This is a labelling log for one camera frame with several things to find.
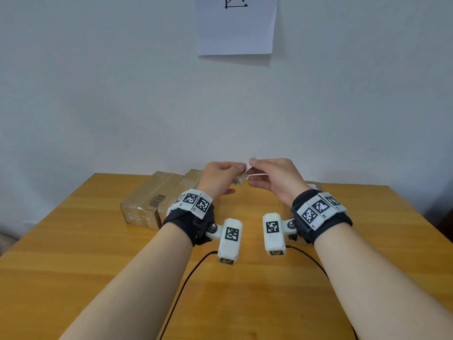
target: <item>gray wall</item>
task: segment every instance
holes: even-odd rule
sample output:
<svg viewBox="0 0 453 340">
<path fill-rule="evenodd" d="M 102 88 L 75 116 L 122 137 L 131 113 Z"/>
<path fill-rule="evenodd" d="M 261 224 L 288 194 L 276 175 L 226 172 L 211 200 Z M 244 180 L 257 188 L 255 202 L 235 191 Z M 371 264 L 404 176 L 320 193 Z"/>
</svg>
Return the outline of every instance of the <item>gray wall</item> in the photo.
<svg viewBox="0 0 453 340">
<path fill-rule="evenodd" d="M 193 0 L 0 0 L 0 231 L 93 172 L 290 157 L 452 206 L 453 0 L 280 0 L 271 56 L 199 58 Z"/>
</svg>

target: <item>person's right arm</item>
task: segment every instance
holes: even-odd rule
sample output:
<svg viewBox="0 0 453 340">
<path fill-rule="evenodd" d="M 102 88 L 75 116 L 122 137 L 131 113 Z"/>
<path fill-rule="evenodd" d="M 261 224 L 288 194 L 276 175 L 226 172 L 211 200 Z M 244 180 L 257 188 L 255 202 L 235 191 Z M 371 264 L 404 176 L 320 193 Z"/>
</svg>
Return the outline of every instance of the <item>person's right arm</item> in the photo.
<svg viewBox="0 0 453 340">
<path fill-rule="evenodd" d="M 251 160 L 249 185 L 272 191 L 292 205 L 310 189 L 288 159 Z M 346 223 L 321 234 L 316 253 L 338 299 L 362 340 L 451 339 L 453 316 L 385 259 Z"/>
</svg>

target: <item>tabletop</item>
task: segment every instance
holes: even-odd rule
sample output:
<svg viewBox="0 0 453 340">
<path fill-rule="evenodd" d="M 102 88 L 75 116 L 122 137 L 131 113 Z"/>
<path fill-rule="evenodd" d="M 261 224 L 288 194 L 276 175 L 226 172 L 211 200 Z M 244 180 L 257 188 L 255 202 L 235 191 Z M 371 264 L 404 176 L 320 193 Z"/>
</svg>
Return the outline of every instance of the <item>tabletop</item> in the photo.
<svg viewBox="0 0 453 340">
<path fill-rule="evenodd" d="M 0 338 L 58 339 L 156 234 L 126 224 L 120 201 L 149 176 L 94 174 L 0 258 Z M 453 244 L 387 186 L 328 184 L 354 228 L 453 311 Z M 190 278 L 164 339 L 354 339 L 321 270 L 301 253 L 270 257 L 262 216 L 280 213 L 245 183 L 216 222 L 244 224 L 237 265 L 208 257 Z M 298 245 L 318 259 L 313 246 Z M 185 276 L 218 242 L 196 246 Z"/>
</svg>

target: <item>black cable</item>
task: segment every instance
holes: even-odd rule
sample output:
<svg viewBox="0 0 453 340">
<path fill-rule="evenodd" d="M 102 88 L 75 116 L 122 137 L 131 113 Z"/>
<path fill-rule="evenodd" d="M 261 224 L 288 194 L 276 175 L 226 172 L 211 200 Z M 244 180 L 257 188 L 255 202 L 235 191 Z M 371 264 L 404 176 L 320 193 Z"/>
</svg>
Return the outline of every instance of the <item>black cable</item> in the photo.
<svg viewBox="0 0 453 340">
<path fill-rule="evenodd" d="M 309 257 L 320 269 L 321 271 L 324 272 L 324 274 L 326 275 L 327 279 L 330 281 L 329 279 L 329 276 L 327 275 L 327 272 L 326 270 L 321 266 L 320 263 L 318 263 L 310 254 L 304 252 L 302 249 L 300 248 L 297 248 L 297 247 L 294 247 L 294 246 L 290 246 L 290 245 L 286 245 L 286 248 L 292 248 L 292 249 L 295 249 L 296 251 L 299 251 L 301 252 L 302 254 L 306 255 L 307 257 Z M 356 330 L 354 329 L 354 327 L 352 326 L 351 324 L 351 327 L 352 327 L 352 331 L 354 332 L 354 337 L 356 338 L 356 340 L 359 340 L 359 338 L 357 337 L 357 333 L 356 333 Z"/>
<path fill-rule="evenodd" d="M 164 336 L 164 333 L 165 333 L 165 330 L 167 329 L 167 326 L 168 326 L 168 323 L 170 322 L 170 319 L 171 319 L 171 316 L 173 315 L 173 312 L 174 312 L 174 309 L 176 308 L 176 304 L 178 303 L 179 301 L 179 297 L 181 297 L 181 293 L 183 293 L 183 290 L 184 290 L 184 287 L 186 286 L 187 284 L 187 281 L 189 280 L 190 276 L 192 275 L 192 273 L 195 272 L 195 270 L 198 268 L 198 266 L 200 266 L 200 264 L 204 261 L 204 259 L 206 259 L 207 257 L 209 257 L 211 254 L 217 254 L 218 251 L 210 251 L 209 253 L 207 253 L 196 265 L 195 267 L 193 268 L 193 270 L 191 270 L 191 272 L 189 273 L 189 275 L 187 276 L 186 280 L 184 281 L 184 284 L 183 286 L 181 287 L 181 290 L 179 290 L 179 294 L 178 294 L 178 297 L 176 298 L 176 301 L 174 302 L 173 304 L 173 308 L 170 312 L 170 315 L 168 316 L 168 319 L 167 319 L 167 323 L 165 324 L 165 327 L 164 327 L 164 330 L 162 331 L 162 334 L 160 335 L 159 337 L 159 340 L 162 339 L 162 337 Z"/>
</svg>

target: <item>brown box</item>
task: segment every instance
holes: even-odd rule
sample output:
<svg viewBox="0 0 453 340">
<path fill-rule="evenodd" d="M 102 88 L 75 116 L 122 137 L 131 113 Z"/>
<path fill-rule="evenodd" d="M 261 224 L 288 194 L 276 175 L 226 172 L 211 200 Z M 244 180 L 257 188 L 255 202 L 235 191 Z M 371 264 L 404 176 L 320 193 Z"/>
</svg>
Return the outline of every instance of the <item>brown box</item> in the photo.
<svg viewBox="0 0 453 340">
<path fill-rule="evenodd" d="M 132 191 L 120 204 L 127 223 L 158 230 L 160 218 L 159 205 L 165 201 L 183 175 L 155 172 L 148 180 Z"/>
<path fill-rule="evenodd" d="M 176 185 L 172 192 L 167 195 L 167 198 L 159 205 L 158 213 L 160 221 L 163 222 L 167 217 L 168 208 L 175 202 L 176 199 L 185 191 L 190 188 L 197 188 L 200 181 L 202 170 L 190 170 L 186 173 L 184 178 Z"/>
<path fill-rule="evenodd" d="M 324 192 L 324 187 L 323 187 L 323 185 L 321 183 L 318 183 L 318 182 L 315 182 L 315 181 L 306 181 L 306 183 L 308 183 L 309 185 L 315 185 L 316 189 Z M 289 206 L 287 206 L 285 203 L 280 202 L 280 207 L 281 207 L 281 214 L 280 215 L 281 215 L 283 220 L 294 218 L 293 213 L 291 212 L 291 208 Z M 297 241 L 290 240 L 290 239 L 287 238 L 286 242 L 289 243 L 289 244 L 292 244 L 292 243 L 307 244 L 305 242 L 305 240 L 303 238 L 301 238 L 300 236 L 297 236 Z"/>
</svg>

